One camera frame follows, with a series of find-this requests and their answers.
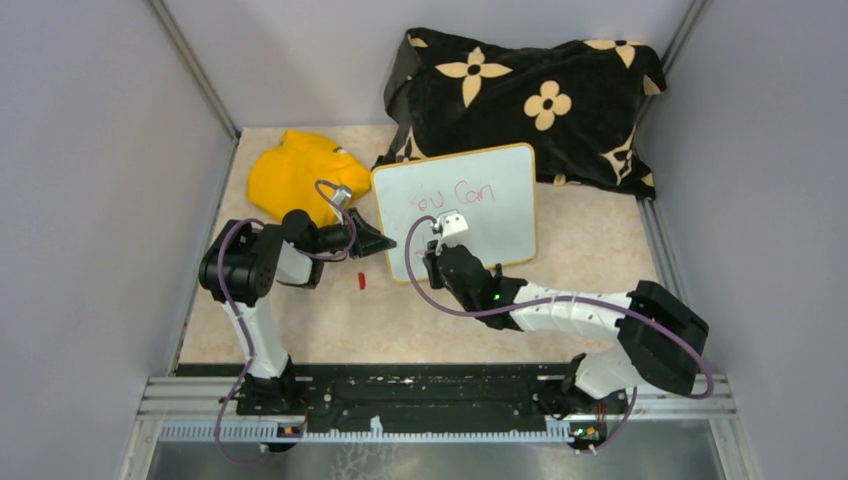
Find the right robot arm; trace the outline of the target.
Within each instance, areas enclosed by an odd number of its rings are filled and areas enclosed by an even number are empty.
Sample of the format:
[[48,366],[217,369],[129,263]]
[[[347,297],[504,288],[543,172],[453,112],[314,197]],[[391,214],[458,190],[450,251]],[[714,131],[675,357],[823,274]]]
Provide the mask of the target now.
[[609,394],[650,384],[692,397],[702,371],[708,324],[662,285],[641,280],[615,294],[572,293],[488,270],[463,245],[427,245],[423,259],[430,286],[449,291],[459,315],[495,330],[558,332],[609,343],[574,359],[563,398],[576,412],[590,411]]

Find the yellow-framed whiteboard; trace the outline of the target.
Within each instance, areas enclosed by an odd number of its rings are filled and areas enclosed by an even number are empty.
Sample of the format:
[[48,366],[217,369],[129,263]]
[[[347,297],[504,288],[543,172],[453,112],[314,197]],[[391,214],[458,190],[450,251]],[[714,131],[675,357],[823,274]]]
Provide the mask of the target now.
[[535,152],[515,143],[460,154],[379,167],[372,172],[372,189],[380,230],[397,247],[386,252],[393,281],[425,280],[427,272],[418,249],[436,237],[419,218],[437,217],[457,209],[469,225],[462,244],[484,265],[514,265],[537,253]]

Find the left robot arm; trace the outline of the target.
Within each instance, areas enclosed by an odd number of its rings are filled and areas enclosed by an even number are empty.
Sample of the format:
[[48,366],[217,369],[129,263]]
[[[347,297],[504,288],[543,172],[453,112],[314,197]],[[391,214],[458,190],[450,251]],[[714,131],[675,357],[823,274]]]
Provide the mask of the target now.
[[314,289],[325,264],[395,248],[350,208],[339,223],[318,226],[301,209],[278,224],[230,220],[204,254],[199,284],[218,302],[236,331],[245,365],[230,398],[240,415],[300,411],[305,396],[280,338],[269,294],[276,285]]

